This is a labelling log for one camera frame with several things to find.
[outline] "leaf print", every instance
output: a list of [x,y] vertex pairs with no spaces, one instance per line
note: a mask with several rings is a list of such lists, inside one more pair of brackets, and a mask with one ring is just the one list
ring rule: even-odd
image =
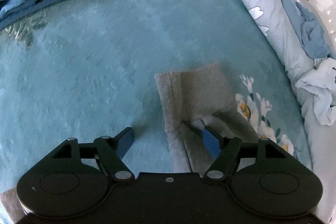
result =
[[34,31],[40,31],[46,27],[47,22],[44,20],[46,14],[44,11],[36,13],[30,17],[25,17],[22,20],[14,22],[3,29],[9,38],[26,44],[28,50],[33,44]]
[[5,31],[8,33],[8,36],[10,37],[14,31],[14,24],[10,24],[5,28]]
[[33,35],[33,33],[32,32],[28,32],[25,40],[26,40],[26,50],[28,50],[30,48],[30,46],[32,45],[32,43],[34,42],[34,35]]
[[280,128],[275,131],[275,137],[278,138],[280,135]]

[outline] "brown fabric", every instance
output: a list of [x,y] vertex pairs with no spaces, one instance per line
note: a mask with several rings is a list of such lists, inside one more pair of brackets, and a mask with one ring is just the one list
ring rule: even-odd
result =
[[195,121],[227,107],[233,101],[228,81],[219,64],[185,72],[155,75],[165,131],[177,130],[180,123]]
[[16,188],[0,194],[0,202],[13,223],[17,223],[25,216],[16,195]]

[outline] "screw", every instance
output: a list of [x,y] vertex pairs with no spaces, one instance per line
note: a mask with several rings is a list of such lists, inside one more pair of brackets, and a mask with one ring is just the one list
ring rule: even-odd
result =
[[132,176],[132,174],[128,171],[119,171],[115,173],[115,177],[117,179],[129,179]]
[[167,181],[167,182],[173,182],[174,179],[173,179],[173,178],[166,178],[166,181]]
[[207,176],[211,179],[220,179],[224,176],[224,174],[218,170],[211,170],[207,173]]

